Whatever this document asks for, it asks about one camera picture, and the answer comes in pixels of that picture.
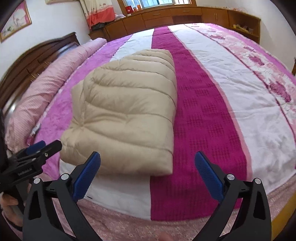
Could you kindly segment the person's left hand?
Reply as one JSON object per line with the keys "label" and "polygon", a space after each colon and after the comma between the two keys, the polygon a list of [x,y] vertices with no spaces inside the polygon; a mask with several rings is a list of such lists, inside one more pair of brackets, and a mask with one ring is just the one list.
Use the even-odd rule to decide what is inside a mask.
{"label": "person's left hand", "polygon": [[17,205],[18,201],[14,197],[4,194],[3,192],[1,193],[1,209],[7,221],[10,221],[17,227],[23,227],[23,219],[19,217],[12,208]]}

